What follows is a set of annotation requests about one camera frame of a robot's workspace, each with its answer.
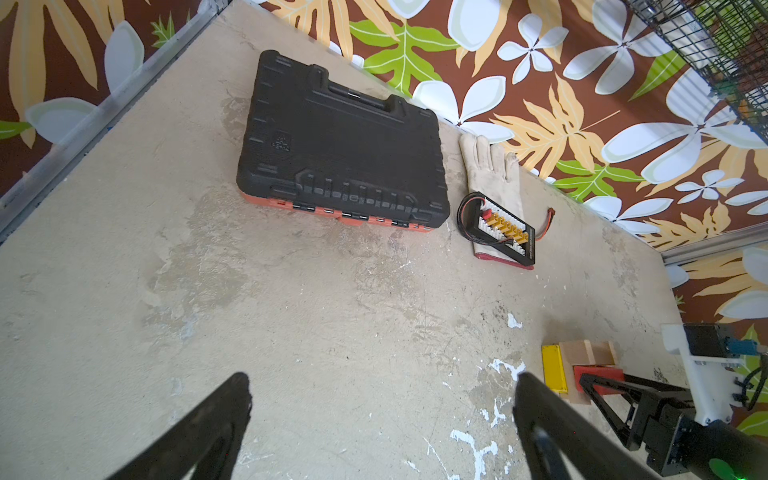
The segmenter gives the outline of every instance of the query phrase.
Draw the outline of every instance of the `black wire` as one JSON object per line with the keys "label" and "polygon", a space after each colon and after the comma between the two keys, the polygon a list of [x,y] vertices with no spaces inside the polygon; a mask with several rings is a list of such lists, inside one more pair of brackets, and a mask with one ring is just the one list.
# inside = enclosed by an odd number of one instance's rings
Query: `black wire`
{"label": "black wire", "polygon": [[512,242],[513,238],[508,238],[506,240],[494,240],[494,241],[488,241],[484,240],[480,237],[476,237],[469,231],[467,231],[466,225],[464,225],[464,209],[467,207],[469,202],[473,200],[481,200],[485,201],[485,196],[483,194],[480,194],[479,192],[472,192],[466,197],[464,197],[464,200],[458,205],[458,209],[456,209],[456,226],[458,228],[458,232],[464,237],[465,239],[478,243],[480,245],[503,245],[505,243]]}
{"label": "black wire", "polygon": [[757,399],[760,397],[760,393],[763,391],[763,387],[766,384],[766,379],[768,379],[768,375],[762,374],[760,376],[760,383],[757,384],[757,388],[755,389],[755,393],[752,395],[752,400],[750,401],[750,406],[748,406],[746,409],[751,410],[755,408],[755,404],[757,403]]}
{"label": "black wire", "polygon": [[[752,394],[752,399],[750,400],[749,405],[747,405],[746,401],[748,397],[746,396],[746,389],[749,388],[752,378],[754,378],[754,376],[757,375],[759,372],[762,372],[762,374],[760,375],[760,381],[757,383],[757,388],[755,388],[755,393]],[[745,409],[747,409],[747,411],[755,408],[755,405],[757,404],[757,400],[760,398],[760,394],[763,392],[763,387],[765,386],[767,380],[768,380],[768,354],[763,353],[760,355],[760,366],[758,366],[756,369],[751,371],[746,377],[744,377],[744,382],[741,385],[741,405]]]}
{"label": "black wire", "polygon": [[742,399],[741,400],[741,406],[744,407],[747,410],[749,410],[750,408],[746,405],[746,399],[748,398],[746,396],[746,389],[749,387],[750,381],[752,380],[752,378],[755,375],[757,375],[758,373],[760,373],[760,367],[757,367],[756,369],[751,371],[746,377],[744,377],[744,382],[742,383],[742,386],[741,386],[741,399]]}

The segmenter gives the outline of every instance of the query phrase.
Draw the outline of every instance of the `wooden block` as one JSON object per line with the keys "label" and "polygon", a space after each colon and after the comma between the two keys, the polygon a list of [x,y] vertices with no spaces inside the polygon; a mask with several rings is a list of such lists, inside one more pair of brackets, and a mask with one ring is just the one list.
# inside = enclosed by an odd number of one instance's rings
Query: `wooden block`
{"label": "wooden block", "polygon": [[591,358],[591,349],[588,340],[575,340],[573,342],[560,342],[560,354],[563,358],[563,370],[565,373],[565,384],[568,386],[568,393],[561,393],[560,398],[570,403],[578,405],[589,405],[592,400],[584,392],[576,389],[576,378],[574,377],[574,363],[583,365],[592,365],[594,361]]}
{"label": "wooden block", "polygon": [[592,356],[594,358],[592,365],[616,365],[618,362],[612,342],[593,342]]}
{"label": "wooden block", "polygon": [[571,365],[594,365],[594,355],[589,340],[572,340],[560,342],[560,354],[563,361]]}

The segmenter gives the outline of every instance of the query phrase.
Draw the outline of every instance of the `metal grid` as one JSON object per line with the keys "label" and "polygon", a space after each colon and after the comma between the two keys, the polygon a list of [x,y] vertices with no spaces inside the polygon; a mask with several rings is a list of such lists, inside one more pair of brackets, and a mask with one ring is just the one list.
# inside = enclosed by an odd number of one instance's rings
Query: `metal grid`
{"label": "metal grid", "polygon": [[768,0],[624,0],[768,143]]}

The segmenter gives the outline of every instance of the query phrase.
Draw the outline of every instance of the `red wire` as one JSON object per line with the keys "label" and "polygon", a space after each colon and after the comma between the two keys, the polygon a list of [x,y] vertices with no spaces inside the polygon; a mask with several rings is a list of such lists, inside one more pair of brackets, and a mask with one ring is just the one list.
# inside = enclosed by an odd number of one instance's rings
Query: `red wire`
{"label": "red wire", "polygon": [[547,209],[547,220],[546,220],[546,223],[545,223],[545,226],[544,226],[544,231],[536,236],[536,241],[537,242],[539,240],[541,240],[542,238],[544,238],[544,235],[547,234],[547,232],[549,231],[549,226],[552,225],[552,219],[553,218],[554,218],[554,208],[549,207]]}

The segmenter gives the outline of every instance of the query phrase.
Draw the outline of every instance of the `white glove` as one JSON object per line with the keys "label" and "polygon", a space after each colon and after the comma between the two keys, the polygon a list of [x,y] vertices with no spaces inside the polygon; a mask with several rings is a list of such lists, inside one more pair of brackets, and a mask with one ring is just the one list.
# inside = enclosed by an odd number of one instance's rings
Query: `white glove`
{"label": "white glove", "polygon": [[[458,141],[467,168],[467,185],[470,192],[480,192],[516,217],[523,218],[520,199],[520,166],[517,155],[504,154],[500,144],[490,145],[482,135],[462,134]],[[484,260],[500,260],[503,263],[519,263],[493,247],[473,243],[475,256]]]}

